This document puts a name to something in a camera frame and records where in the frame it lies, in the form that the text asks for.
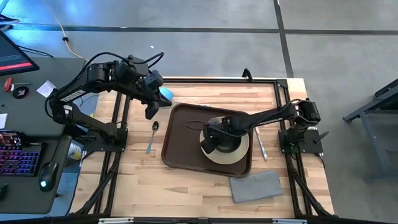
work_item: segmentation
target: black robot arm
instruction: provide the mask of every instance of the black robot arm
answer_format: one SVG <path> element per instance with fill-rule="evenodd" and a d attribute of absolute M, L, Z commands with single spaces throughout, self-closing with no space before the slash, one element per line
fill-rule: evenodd
<path fill-rule="evenodd" d="M 85 66 L 77 78 L 59 90 L 54 89 L 46 99 L 52 111 L 52 119 L 60 124 L 78 124 L 99 133 L 106 143 L 119 139 L 114 123 L 102 123 L 83 114 L 73 100 L 87 93 L 117 91 L 131 99 L 146 104 L 145 116 L 152 119 L 161 106 L 171 106 L 171 102 L 160 94 L 163 78 L 158 71 L 150 71 L 145 61 L 129 56 L 120 62 L 93 63 Z"/>
<path fill-rule="evenodd" d="M 281 108 L 263 111 L 256 114 L 239 114 L 222 118 L 222 122 L 212 119 L 205 125 L 201 142 L 206 153 L 213 152 L 220 144 L 240 138 L 257 126 L 283 120 L 295 122 L 288 129 L 290 142 L 300 141 L 308 127 L 315 126 L 321 120 L 315 102 L 292 100 Z"/>

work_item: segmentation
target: bracket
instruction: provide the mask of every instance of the bracket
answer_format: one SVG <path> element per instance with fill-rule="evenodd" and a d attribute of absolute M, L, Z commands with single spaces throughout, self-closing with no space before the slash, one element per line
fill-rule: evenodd
<path fill-rule="evenodd" d="M 277 79 L 276 82 L 283 88 L 288 88 L 287 80 L 285 78 Z"/>
<path fill-rule="evenodd" d="M 248 78 L 248 82 L 253 82 L 253 76 L 251 75 L 251 72 L 249 71 L 249 69 L 245 68 L 243 70 L 243 74 L 242 74 L 243 78 Z"/>
<path fill-rule="evenodd" d="M 294 154 L 294 153 L 311 153 L 321 154 L 323 153 L 321 138 L 324 135 L 319 135 L 316 128 L 306 130 L 304 134 L 304 141 L 300 142 L 299 145 L 294 145 L 289 141 L 287 130 L 279 130 L 279 145 L 282 153 Z"/>
<path fill-rule="evenodd" d="M 87 136 L 93 136 L 95 140 L 85 141 L 85 151 L 94 152 L 123 152 L 126 148 L 127 135 L 129 130 L 127 128 L 118 128 L 118 141 L 115 144 L 106 144 L 100 134 L 95 131 L 88 130 Z"/>

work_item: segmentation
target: white paper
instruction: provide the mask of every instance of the white paper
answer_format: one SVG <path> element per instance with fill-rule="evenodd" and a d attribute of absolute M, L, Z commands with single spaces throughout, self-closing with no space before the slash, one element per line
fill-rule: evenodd
<path fill-rule="evenodd" d="M 40 93 L 41 95 L 43 95 L 44 97 L 49 97 L 52 90 L 55 89 L 56 86 L 51 83 L 50 81 L 46 81 L 42 86 L 40 86 L 40 88 L 38 88 L 36 91 L 38 93 Z"/>
<path fill-rule="evenodd" d="M 0 114 L 0 129 L 6 127 L 7 114 Z"/>

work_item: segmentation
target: black desk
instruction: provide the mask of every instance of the black desk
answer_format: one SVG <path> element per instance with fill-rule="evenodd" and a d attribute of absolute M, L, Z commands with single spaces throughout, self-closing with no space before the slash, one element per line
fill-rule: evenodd
<path fill-rule="evenodd" d="M 59 137 L 64 125 L 57 124 L 44 111 L 45 97 L 36 90 L 47 80 L 60 88 L 70 82 L 83 68 L 81 58 L 32 58 L 40 67 L 39 71 L 25 72 L 0 77 L 3 86 L 6 78 L 12 77 L 14 83 L 32 83 L 26 85 L 29 94 L 22 99 L 12 97 L 12 92 L 0 90 L 0 114 L 7 113 L 6 129 L 22 131 L 28 136 Z"/>
<path fill-rule="evenodd" d="M 0 176 L 0 185 L 8 183 L 7 194 L 0 201 L 0 213 L 32 213 L 46 214 L 50 212 L 58 184 L 61 179 L 62 169 L 65 166 L 65 158 L 68 153 L 69 145 L 72 141 L 70 136 L 59 138 L 35 138 L 37 142 L 47 143 L 44 148 L 39 167 L 51 160 L 56 146 L 59 145 L 54 156 L 54 161 L 58 162 L 57 181 L 54 188 L 49 192 L 42 192 L 39 189 L 39 176 L 35 177 L 6 177 Z"/>
<path fill-rule="evenodd" d="M 46 214 L 51 210 L 69 145 L 70 136 L 62 136 L 56 149 L 59 137 L 64 132 L 64 125 L 52 121 L 44 111 L 45 97 L 36 90 L 47 80 L 57 88 L 67 84 L 75 77 L 84 65 L 80 58 L 32 58 L 39 66 L 39 71 L 20 73 L 0 77 L 0 83 L 12 77 L 14 83 L 31 82 L 29 94 L 20 100 L 12 97 L 12 92 L 0 90 L 0 113 L 7 113 L 6 129 L 18 130 L 28 136 L 36 136 L 35 142 L 45 142 L 47 147 L 41 155 L 39 168 L 51 160 L 53 152 L 57 150 L 54 161 L 58 162 L 57 181 L 49 192 L 39 189 L 39 177 L 5 177 L 0 176 L 0 184 L 8 183 L 5 198 L 0 201 L 0 213 L 39 213 Z"/>

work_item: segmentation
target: metal spoon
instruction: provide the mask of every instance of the metal spoon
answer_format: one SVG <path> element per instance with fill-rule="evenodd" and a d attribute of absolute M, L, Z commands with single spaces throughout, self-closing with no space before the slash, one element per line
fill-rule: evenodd
<path fill-rule="evenodd" d="M 155 122 L 152 124 L 152 130 L 153 130 L 153 132 L 152 132 L 152 137 L 150 138 L 150 142 L 149 142 L 149 145 L 148 145 L 148 148 L 147 148 L 147 154 L 150 153 L 150 147 L 152 146 L 152 140 L 154 140 L 154 134 L 155 134 L 155 132 L 156 132 L 158 129 L 159 129 L 159 123 L 158 123 L 157 121 L 155 121 Z"/>

